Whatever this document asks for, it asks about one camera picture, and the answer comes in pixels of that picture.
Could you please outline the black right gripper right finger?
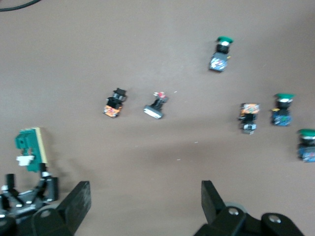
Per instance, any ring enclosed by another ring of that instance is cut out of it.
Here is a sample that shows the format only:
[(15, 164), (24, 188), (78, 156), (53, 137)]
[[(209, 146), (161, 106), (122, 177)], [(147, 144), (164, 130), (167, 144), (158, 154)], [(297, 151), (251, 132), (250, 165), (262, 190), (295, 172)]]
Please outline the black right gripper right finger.
[(210, 180), (201, 183), (201, 205), (207, 223), (196, 236), (302, 236), (285, 215), (265, 213), (258, 220), (237, 206), (227, 206)]

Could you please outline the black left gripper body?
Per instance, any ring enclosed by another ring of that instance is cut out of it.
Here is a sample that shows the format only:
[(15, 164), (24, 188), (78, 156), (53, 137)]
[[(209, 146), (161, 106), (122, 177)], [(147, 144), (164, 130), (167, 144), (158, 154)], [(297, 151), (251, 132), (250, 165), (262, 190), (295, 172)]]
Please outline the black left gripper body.
[(1, 216), (27, 216), (45, 206), (44, 199), (34, 190), (19, 194), (4, 191), (0, 195)]

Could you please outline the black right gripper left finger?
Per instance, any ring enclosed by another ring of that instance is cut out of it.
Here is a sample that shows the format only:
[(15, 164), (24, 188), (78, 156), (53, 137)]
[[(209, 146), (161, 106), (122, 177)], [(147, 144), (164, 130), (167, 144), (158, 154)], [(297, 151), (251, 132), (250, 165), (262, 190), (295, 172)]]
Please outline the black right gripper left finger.
[(32, 232), (35, 236), (73, 236), (90, 208), (90, 182), (81, 181), (57, 207), (33, 215)]

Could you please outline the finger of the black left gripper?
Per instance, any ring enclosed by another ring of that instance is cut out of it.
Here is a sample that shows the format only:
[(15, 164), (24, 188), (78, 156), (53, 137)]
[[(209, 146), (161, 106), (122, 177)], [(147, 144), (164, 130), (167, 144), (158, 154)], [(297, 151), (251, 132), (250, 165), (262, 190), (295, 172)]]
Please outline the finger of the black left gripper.
[(59, 179), (53, 177), (46, 168), (46, 164), (39, 165), (40, 180), (36, 187), (37, 195), (45, 201), (59, 199)]
[(6, 184), (1, 187), (3, 194), (17, 197), (19, 192), (15, 189), (15, 175), (6, 174), (5, 175)]

